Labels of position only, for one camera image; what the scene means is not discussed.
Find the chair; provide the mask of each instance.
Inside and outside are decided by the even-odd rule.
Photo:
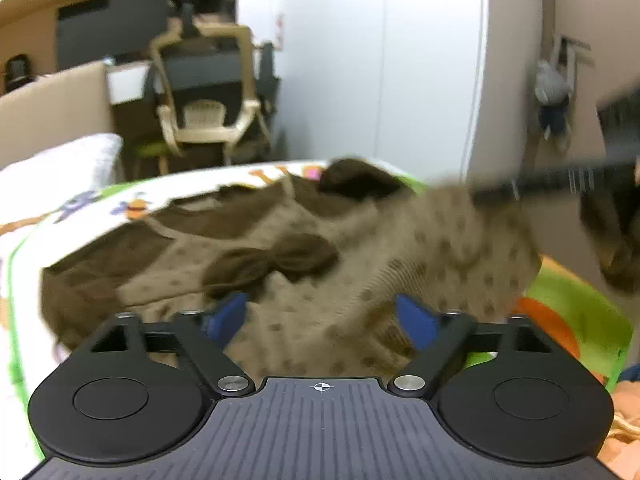
[[[158,69],[164,91],[163,104],[159,105],[158,117],[162,127],[162,136],[169,150],[178,156],[184,156],[180,148],[182,143],[223,143],[225,164],[230,164],[234,150],[249,126],[258,121],[264,142],[268,144],[269,131],[261,111],[260,100],[255,89],[254,47],[251,30],[244,25],[233,23],[204,23],[195,25],[199,36],[205,38],[235,38],[238,44],[241,63],[242,104],[236,122],[224,126],[225,106],[217,101],[197,100],[183,108],[184,127],[178,126],[178,115],[162,51],[169,46],[178,45],[184,39],[180,30],[171,30],[154,38],[150,44],[150,54]]]

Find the black monitor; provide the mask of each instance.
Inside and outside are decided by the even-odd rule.
[[[168,0],[87,0],[58,10],[58,70],[133,56],[166,31]]]

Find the metal screw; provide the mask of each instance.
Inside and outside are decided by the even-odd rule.
[[[426,383],[422,377],[418,377],[417,375],[401,375],[394,379],[394,384],[396,388],[400,388],[406,392],[414,392],[423,388]]]
[[[239,375],[228,375],[218,381],[218,387],[226,392],[239,392],[248,385],[249,381]]]

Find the brown bow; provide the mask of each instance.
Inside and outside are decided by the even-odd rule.
[[[247,290],[274,270],[295,281],[327,270],[337,259],[335,247],[324,238],[294,234],[271,249],[242,248],[223,254],[209,266],[202,282],[213,298],[221,298],[234,290]]]

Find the white wardrobe door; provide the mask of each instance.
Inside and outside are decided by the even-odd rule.
[[[377,158],[420,178],[462,175],[482,20],[482,0],[386,0]]]
[[[384,0],[281,0],[278,123],[292,158],[373,156]]]

